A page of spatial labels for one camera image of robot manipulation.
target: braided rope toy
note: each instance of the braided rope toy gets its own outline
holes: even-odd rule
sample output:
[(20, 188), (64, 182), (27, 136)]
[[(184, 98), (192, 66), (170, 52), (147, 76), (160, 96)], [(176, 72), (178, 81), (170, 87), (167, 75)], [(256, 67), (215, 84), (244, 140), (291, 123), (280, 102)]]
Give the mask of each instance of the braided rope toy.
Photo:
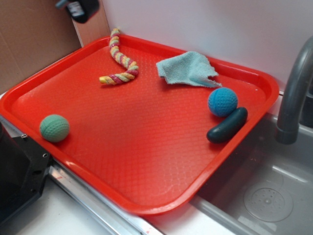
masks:
[(119, 51), (119, 35), (120, 32), (117, 28), (114, 28), (111, 32), (111, 39), (110, 39), (110, 54), (113, 59), (122, 65), (127, 71), (123, 73), (111, 74), (109, 76), (100, 77), (100, 83), (109, 84), (109, 85), (116, 85), (122, 84), (125, 82), (129, 82), (133, 80), (135, 76), (138, 74), (138, 66), (137, 62), (132, 60), (131, 58), (124, 55), (122, 52)]

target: cucumber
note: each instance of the cucumber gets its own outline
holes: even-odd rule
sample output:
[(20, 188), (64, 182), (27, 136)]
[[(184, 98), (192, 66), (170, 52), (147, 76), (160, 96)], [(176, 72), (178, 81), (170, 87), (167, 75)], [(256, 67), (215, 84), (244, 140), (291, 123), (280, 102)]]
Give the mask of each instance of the cucumber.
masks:
[(220, 124), (207, 132), (207, 139), (212, 143), (223, 143), (230, 140), (243, 127), (247, 117), (248, 111), (246, 108), (235, 109)]

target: dimpled ball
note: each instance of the dimpled ball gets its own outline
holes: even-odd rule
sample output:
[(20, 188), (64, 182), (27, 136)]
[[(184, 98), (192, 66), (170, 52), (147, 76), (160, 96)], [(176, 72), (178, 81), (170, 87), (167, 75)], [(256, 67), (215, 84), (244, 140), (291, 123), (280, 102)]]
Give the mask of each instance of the dimpled ball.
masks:
[(42, 137), (50, 142), (60, 142), (69, 134), (69, 123), (60, 115), (49, 115), (40, 123)]
[(226, 117), (237, 108), (238, 98), (231, 89), (225, 87), (218, 88), (209, 96), (208, 105), (214, 115)]

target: light blue cloth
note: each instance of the light blue cloth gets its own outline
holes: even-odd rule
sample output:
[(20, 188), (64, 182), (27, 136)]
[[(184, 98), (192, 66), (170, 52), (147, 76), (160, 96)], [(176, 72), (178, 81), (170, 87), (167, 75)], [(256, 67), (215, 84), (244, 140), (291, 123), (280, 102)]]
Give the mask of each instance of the light blue cloth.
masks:
[(200, 87), (221, 87), (221, 83), (208, 79), (218, 73), (208, 59), (195, 51), (162, 60), (156, 64), (160, 77), (168, 84), (188, 84)]

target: white wall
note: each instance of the white wall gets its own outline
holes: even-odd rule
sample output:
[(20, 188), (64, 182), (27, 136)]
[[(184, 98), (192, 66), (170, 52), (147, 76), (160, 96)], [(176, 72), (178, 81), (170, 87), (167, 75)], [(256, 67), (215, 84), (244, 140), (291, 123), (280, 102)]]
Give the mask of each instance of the white wall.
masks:
[(284, 89), (313, 0), (103, 0), (110, 29), (264, 71)]

